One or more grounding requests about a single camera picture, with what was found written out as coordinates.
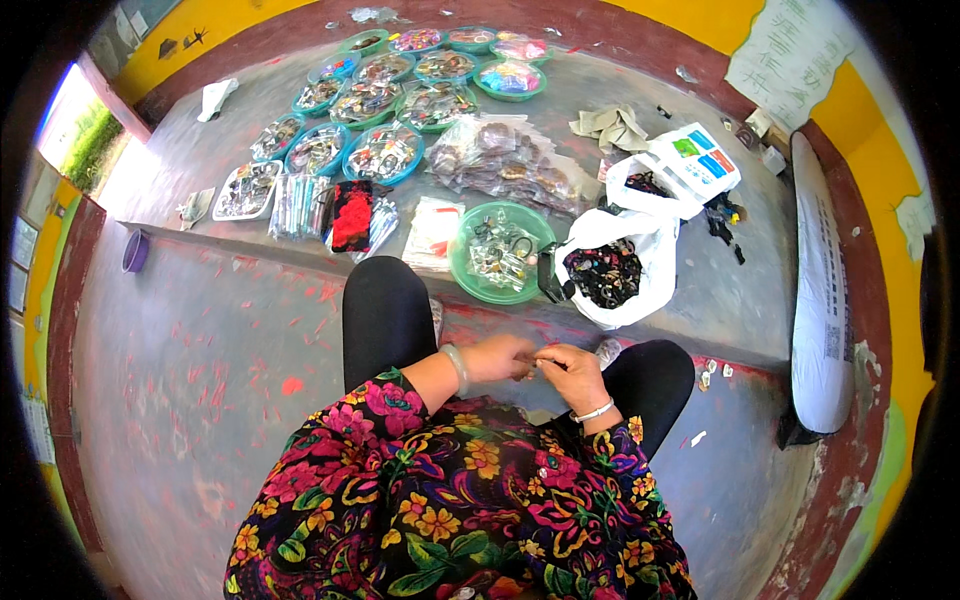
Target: silver bracelet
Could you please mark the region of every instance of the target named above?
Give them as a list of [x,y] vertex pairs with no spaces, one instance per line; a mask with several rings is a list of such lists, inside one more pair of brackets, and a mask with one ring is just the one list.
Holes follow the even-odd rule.
[[612,398],[612,397],[610,398],[610,402],[607,402],[606,404],[604,404],[604,405],[601,406],[600,408],[596,409],[595,411],[586,413],[586,414],[583,415],[582,417],[577,417],[577,415],[576,415],[573,411],[570,411],[570,418],[573,419],[574,422],[582,423],[582,422],[584,422],[585,420],[593,419],[594,417],[599,417],[600,415],[603,415],[604,413],[606,413],[607,411],[609,411],[611,408],[613,408],[613,398]]
[[444,344],[440,346],[440,352],[450,357],[450,362],[453,363],[453,369],[457,372],[457,380],[460,382],[460,387],[457,389],[457,397],[466,397],[470,382],[469,379],[467,379],[467,367],[464,365],[464,357],[460,355],[460,350],[456,349],[452,344]]

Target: shoe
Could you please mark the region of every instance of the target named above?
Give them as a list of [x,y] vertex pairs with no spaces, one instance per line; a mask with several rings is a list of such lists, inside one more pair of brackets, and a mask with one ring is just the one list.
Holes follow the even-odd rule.
[[433,337],[440,347],[440,332],[444,328],[444,304],[436,298],[430,299],[430,316],[433,317]]
[[597,350],[594,354],[597,355],[597,358],[600,359],[600,371],[604,371],[609,367],[616,357],[620,355],[620,352],[623,351],[623,346],[620,345],[614,338],[604,338],[600,342],[600,346],[597,347]]

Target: purple bowl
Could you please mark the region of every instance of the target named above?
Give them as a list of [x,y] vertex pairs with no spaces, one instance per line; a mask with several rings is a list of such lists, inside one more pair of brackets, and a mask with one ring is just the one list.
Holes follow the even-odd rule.
[[147,250],[150,249],[150,241],[143,229],[134,229],[133,234],[127,241],[127,249],[123,253],[123,272],[139,273],[143,269],[143,263],[147,262]]

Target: woman's hand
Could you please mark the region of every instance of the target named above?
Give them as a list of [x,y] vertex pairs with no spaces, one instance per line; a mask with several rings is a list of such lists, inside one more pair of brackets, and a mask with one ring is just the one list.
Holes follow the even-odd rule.
[[470,383],[499,381],[507,377],[519,381],[530,372],[534,343],[504,333],[458,350]]
[[[537,368],[557,388],[578,417],[610,402],[596,354],[570,344],[556,344],[539,349],[534,357],[537,359]],[[599,417],[585,420],[584,433],[589,435],[602,431],[622,420],[620,411],[614,406]]]

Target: black leggings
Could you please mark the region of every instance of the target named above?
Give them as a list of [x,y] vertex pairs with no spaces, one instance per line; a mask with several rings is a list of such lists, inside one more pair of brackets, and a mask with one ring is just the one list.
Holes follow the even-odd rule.
[[[423,281],[392,256],[374,256],[357,265],[344,288],[345,391],[436,351]],[[666,340],[636,344],[607,367],[603,379],[625,419],[643,417],[642,447],[651,458],[693,390],[689,354]],[[564,436],[579,435],[579,427],[567,415],[551,423]]]

